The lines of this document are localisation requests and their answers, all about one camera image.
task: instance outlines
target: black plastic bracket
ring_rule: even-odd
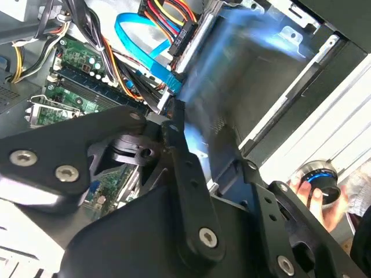
[[[110,141],[120,134],[140,134],[145,126],[141,113],[121,106],[1,139],[0,198],[44,211],[73,211]],[[27,167],[12,163],[10,155],[18,150],[31,151],[37,161]],[[77,169],[76,181],[56,177],[62,165]]]

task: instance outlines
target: hole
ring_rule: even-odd
[[[273,221],[277,221],[276,216],[274,216],[273,214],[270,214],[269,217],[270,217]]]
[[[142,158],[148,158],[149,156],[151,156],[152,154],[152,151],[150,149],[144,149],[140,152],[140,156]]]
[[[205,233],[203,236],[205,237],[205,239],[206,239],[209,243],[212,242],[213,238],[211,237],[211,235],[210,235],[209,233]]]
[[[196,182],[195,180],[191,180],[191,185],[196,188],[198,187],[198,182]]]
[[[300,242],[292,248],[295,261],[303,268],[303,271],[309,272],[314,269],[315,258],[313,252],[304,243]]]
[[[67,175],[67,176],[69,176],[69,177],[72,177],[72,172],[71,172],[71,170],[62,170],[61,171],[61,173],[63,174],[63,175]]]
[[[18,155],[17,159],[18,161],[27,162],[27,161],[30,161],[31,157],[30,155],[22,154],[22,155]]]

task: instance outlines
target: green circuit board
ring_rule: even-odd
[[[70,39],[63,38],[63,42],[58,48],[62,64],[67,63],[82,72],[89,74],[94,71],[96,75],[104,77],[106,69],[100,55],[89,49],[90,46],[85,46],[83,43]]]
[[[47,85],[45,96],[52,101],[68,105],[73,108],[78,108],[83,114],[90,114],[103,111],[104,109],[97,104],[88,101],[77,94],[70,92],[62,87],[54,87]],[[66,111],[55,111],[50,108],[41,107],[38,115],[37,125],[46,126],[53,123],[61,122],[69,119]]]

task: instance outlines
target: white cable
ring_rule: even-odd
[[[38,72],[42,68],[42,66],[45,64],[46,60],[48,59],[53,47],[61,40],[62,37],[65,36],[65,34],[68,31],[69,26],[70,26],[70,22],[65,23],[62,31],[58,34],[58,37],[48,46],[48,48],[46,50],[46,54],[45,54],[44,58],[42,59],[42,61],[40,63],[40,66],[38,68],[34,69],[33,71],[31,71],[29,74],[19,78],[15,83],[18,83],[21,80],[23,80],[24,78],[35,74],[36,72]]]

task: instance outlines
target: black mounting arm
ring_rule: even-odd
[[[210,196],[184,104],[169,115],[118,107],[0,140],[0,197],[47,212],[76,209],[100,173],[141,167],[140,197],[82,229],[58,278],[366,277],[287,185],[267,189],[228,127],[210,145]]]

